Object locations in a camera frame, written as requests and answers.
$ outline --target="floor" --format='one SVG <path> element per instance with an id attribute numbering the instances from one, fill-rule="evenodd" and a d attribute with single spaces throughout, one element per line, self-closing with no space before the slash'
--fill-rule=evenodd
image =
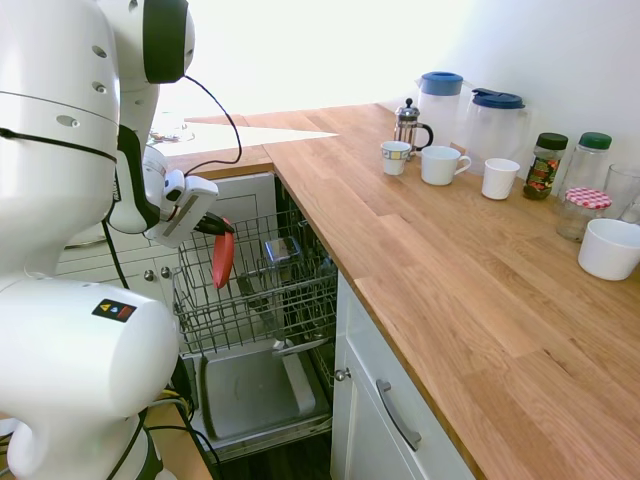
<path id="1" fill-rule="evenodd" d="M 331 433 L 222 465 L 224 480 L 331 480 Z"/>

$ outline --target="white mug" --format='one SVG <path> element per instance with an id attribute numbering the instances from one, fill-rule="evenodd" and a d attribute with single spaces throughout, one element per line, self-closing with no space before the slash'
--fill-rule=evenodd
<path id="1" fill-rule="evenodd" d="M 484 162 L 482 194 L 493 200 L 504 200 L 511 193 L 520 164 L 506 158 L 490 158 Z"/>
<path id="2" fill-rule="evenodd" d="M 449 185 L 453 177 L 471 166 L 471 159 L 451 147 L 425 147 L 422 155 L 422 180 L 430 185 Z M 457 168 L 458 160 L 466 160 L 464 167 Z"/>
<path id="3" fill-rule="evenodd" d="M 392 140 L 380 145 L 382 149 L 382 163 L 384 173 L 387 175 L 401 175 L 404 172 L 404 164 L 411 154 L 411 145 L 405 142 Z"/>

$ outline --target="blue lid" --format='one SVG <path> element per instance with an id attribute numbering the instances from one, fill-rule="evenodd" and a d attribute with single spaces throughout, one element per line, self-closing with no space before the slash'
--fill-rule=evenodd
<path id="1" fill-rule="evenodd" d="M 438 97 L 459 95 L 462 90 L 462 77 L 450 72 L 429 72 L 422 75 L 420 82 L 422 93 Z"/>
<path id="2" fill-rule="evenodd" d="M 473 93 L 475 93 L 473 103 L 481 107 L 501 108 L 503 110 L 524 108 L 522 97 L 512 93 L 494 92 L 486 88 L 476 88 Z"/>

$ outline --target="french press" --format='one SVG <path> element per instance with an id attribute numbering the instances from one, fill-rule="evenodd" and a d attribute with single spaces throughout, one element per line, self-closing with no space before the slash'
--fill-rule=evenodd
<path id="1" fill-rule="evenodd" d="M 418 123 L 420 110 L 411 106 L 413 100 L 407 98 L 406 103 L 406 106 L 398 107 L 396 110 L 396 129 L 393 139 L 411 145 L 411 155 L 415 155 L 416 152 L 421 151 L 424 147 L 428 147 L 433 143 L 433 130 L 431 130 L 429 125 Z M 429 134 L 429 141 L 420 147 L 414 145 L 417 128 L 424 128 Z"/>

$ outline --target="white cup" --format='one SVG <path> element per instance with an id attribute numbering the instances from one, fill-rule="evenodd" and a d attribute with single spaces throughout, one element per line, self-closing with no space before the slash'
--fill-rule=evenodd
<path id="1" fill-rule="evenodd" d="M 504 200 L 511 193 L 520 165 L 506 158 L 490 158 L 484 162 L 482 194 L 493 200 Z"/>
<path id="2" fill-rule="evenodd" d="M 430 185 L 449 185 L 453 177 L 471 166 L 471 159 L 451 147 L 425 147 L 422 155 L 422 180 Z M 458 168 L 459 160 L 466 160 L 464 167 Z"/>
<path id="3" fill-rule="evenodd" d="M 587 225 L 578 263 L 604 280 L 624 280 L 640 262 L 640 226 L 611 218 Z"/>
<path id="4" fill-rule="evenodd" d="M 400 175 L 404 172 L 404 163 L 411 154 L 411 145 L 395 140 L 384 142 L 382 148 L 382 161 L 384 173 L 387 175 Z"/>

